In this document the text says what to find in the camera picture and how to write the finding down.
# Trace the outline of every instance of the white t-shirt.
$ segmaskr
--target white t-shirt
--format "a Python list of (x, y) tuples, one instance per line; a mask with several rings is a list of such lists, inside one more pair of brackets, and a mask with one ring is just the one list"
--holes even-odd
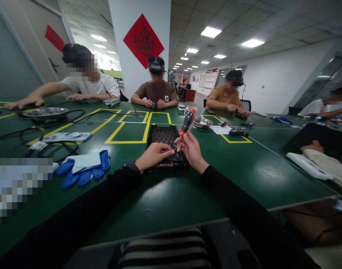
[(110, 94), (120, 98), (120, 89), (118, 88), (116, 80), (103, 73), (100, 73), (100, 80), (95, 83), (81, 76), (66, 77), (61, 82), (69, 86), (74, 92), (81, 91), (82, 94), (101, 95), (107, 94), (107, 90)]
[(306, 115), (306, 114), (311, 114), (311, 113), (325, 113), (325, 112), (338, 110), (341, 108), (342, 108), (342, 102), (324, 106), (323, 100), (318, 99), (308, 104), (305, 108), (303, 108), (303, 110), (299, 114)]

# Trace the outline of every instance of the ceiling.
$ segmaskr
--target ceiling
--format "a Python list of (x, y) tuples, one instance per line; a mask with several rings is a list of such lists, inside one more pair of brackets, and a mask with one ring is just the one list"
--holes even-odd
[[(108, 0), (58, 0), (61, 11), (66, 17), (76, 43), (86, 46), (91, 51), (106, 54), (119, 61), (117, 53), (115, 33), (102, 17), (112, 25)], [(107, 42), (98, 41), (91, 37), (102, 36)], [(96, 47), (103, 45), (106, 49)]]
[[(117, 52), (108, 0), (59, 0), (75, 42), (110, 55)], [(342, 37), (342, 0), (172, 0), (169, 69), (214, 67)], [(201, 36), (206, 26), (222, 30), (215, 38)], [(90, 35), (100, 35), (108, 42)], [(255, 48), (240, 44), (249, 39), (265, 42)], [(106, 49), (95, 47), (102, 44)], [(181, 60), (188, 48), (188, 61)], [(214, 58), (226, 55), (224, 59)]]

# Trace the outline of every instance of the bulletin board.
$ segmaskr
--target bulletin board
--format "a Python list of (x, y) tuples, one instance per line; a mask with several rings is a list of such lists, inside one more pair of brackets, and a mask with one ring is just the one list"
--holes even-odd
[(198, 84), (198, 87), (200, 87), (200, 88), (203, 87), (205, 74), (206, 74), (206, 72), (201, 72), (200, 83)]
[(213, 89), (213, 86), (216, 81), (217, 73), (218, 73), (218, 68), (207, 70), (206, 75), (204, 77), (203, 88)]

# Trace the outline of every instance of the brown t-shirt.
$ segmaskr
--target brown t-shirt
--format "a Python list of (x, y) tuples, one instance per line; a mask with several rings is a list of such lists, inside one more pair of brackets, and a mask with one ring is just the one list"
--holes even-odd
[(170, 102), (177, 98), (175, 87), (171, 82), (166, 81), (162, 87), (157, 87), (152, 82), (145, 82), (138, 88), (135, 94), (137, 94), (141, 99), (146, 97), (147, 99), (150, 99), (152, 102), (156, 103), (160, 99), (164, 100), (165, 102)]
[(241, 101), (239, 99), (239, 93), (238, 91), (235, 93), (224, 93), (224, 85), (215, 87), (208, 96), (213, 96), (216, 101), (223, 102), (223, 103), (229, 103), (236, 106), (241, 106)]

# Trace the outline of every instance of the black sleeve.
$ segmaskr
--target black sleeve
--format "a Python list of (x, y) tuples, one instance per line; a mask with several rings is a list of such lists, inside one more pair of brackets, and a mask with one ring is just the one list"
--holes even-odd
[(142, 182), (122, 168), (30, 230), (0, 258), (0, 268), (61, 268), (82, 247), (121, 199)]
[(225, 208), (263, 268), (320, 269), (264, 207), (214, 167), (204, 171), (201, 181)]

